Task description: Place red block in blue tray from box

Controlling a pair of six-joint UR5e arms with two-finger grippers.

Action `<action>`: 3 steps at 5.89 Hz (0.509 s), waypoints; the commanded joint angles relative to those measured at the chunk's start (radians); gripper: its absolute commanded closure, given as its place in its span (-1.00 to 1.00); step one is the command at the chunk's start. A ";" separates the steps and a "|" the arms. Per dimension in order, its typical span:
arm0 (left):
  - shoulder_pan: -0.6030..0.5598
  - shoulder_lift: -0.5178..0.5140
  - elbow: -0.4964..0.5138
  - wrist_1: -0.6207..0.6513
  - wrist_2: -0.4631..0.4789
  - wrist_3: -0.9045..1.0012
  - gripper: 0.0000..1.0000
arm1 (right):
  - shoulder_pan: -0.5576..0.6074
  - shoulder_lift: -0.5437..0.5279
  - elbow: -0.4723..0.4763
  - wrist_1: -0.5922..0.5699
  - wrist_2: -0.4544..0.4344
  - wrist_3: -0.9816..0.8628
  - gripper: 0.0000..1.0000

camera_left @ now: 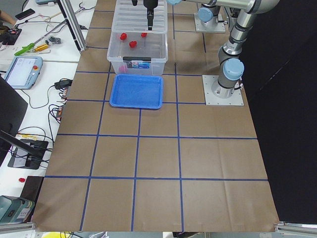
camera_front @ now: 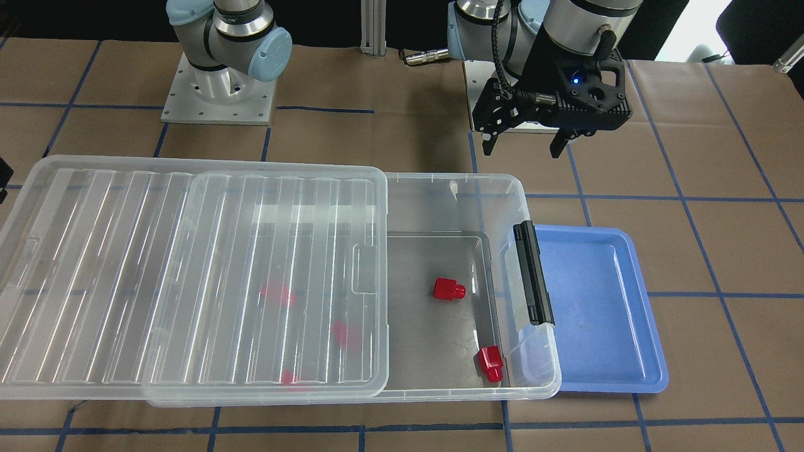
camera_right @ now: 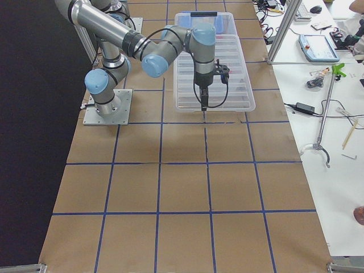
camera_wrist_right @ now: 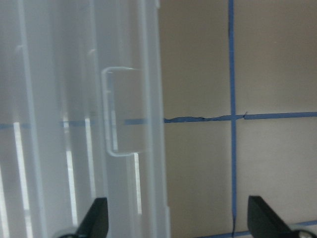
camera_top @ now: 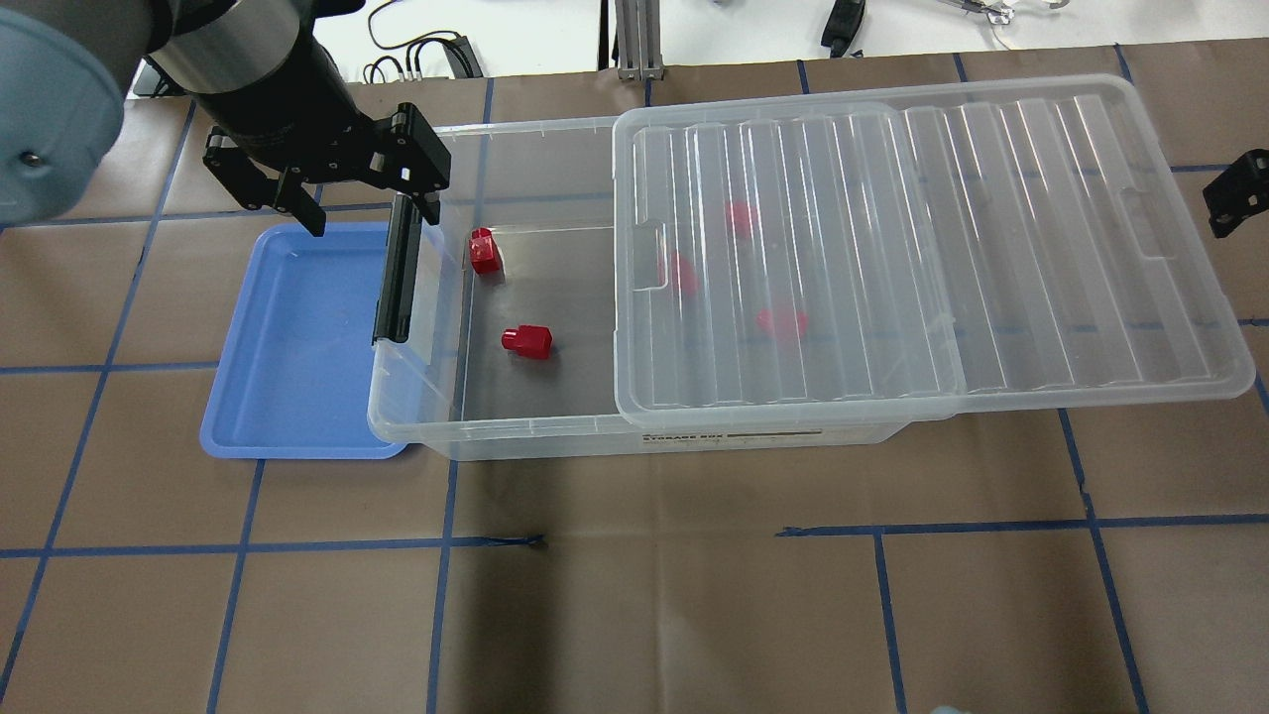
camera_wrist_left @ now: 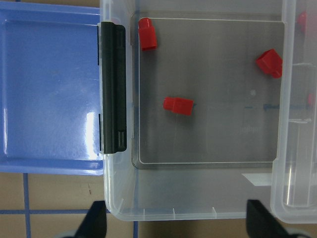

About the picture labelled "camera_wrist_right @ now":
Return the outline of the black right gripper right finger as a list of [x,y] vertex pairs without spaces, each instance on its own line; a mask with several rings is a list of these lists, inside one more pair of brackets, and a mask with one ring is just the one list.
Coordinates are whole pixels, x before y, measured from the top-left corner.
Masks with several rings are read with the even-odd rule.
[[254,238],[286,238],[292,234],[288,225],[261,196],[249,196],[247,226]]

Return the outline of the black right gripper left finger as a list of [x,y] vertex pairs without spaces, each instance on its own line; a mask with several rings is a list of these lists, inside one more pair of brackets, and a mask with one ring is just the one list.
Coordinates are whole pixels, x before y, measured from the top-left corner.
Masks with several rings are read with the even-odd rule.
[[75,232],[76,238],[106,238],[109,231],[106,197],[96,198]]

